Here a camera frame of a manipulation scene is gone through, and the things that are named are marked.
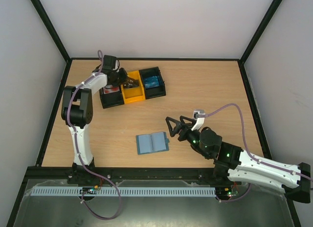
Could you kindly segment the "teal card holder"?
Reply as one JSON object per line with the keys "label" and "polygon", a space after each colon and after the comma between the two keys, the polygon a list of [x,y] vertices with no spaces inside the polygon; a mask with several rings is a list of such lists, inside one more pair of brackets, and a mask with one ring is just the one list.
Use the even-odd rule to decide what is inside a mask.
{"label": "teal card holder", "polygon": [[169,139],[165,132],[136,136],[137,154],[152,154],[169,151]]}

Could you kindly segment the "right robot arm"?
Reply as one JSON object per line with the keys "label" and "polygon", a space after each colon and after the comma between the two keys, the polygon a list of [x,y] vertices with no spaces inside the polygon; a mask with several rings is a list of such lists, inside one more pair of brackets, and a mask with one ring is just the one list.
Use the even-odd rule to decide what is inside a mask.
{"label": "right robot arm", "polygon": [[178,135],[179,141],[188,141],[195,152],[213,160],[213,178],[217,183],[246,182],[274,189],[299,203],[311,202],[309,164],[280,163],[224,142],[220,135],[202,126],[203,118],[166,117],[165,121],[171,137]]}

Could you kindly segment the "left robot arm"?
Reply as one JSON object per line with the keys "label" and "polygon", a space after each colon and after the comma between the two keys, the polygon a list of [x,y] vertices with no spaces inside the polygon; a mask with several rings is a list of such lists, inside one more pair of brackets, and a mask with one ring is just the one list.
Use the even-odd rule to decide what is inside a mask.
{"label": "left robot arm", "polygon": [[66,86],[63,92],[61,117],[68,126],[74,147],[73,167],[81,166],[93,173],[94,157],[89,142],[89,125],[93,118],[92,97],[106,86],[110,88],[138,87],[139,82],[130,78],[114,56],[98,51],[100,66],[76,86]]}

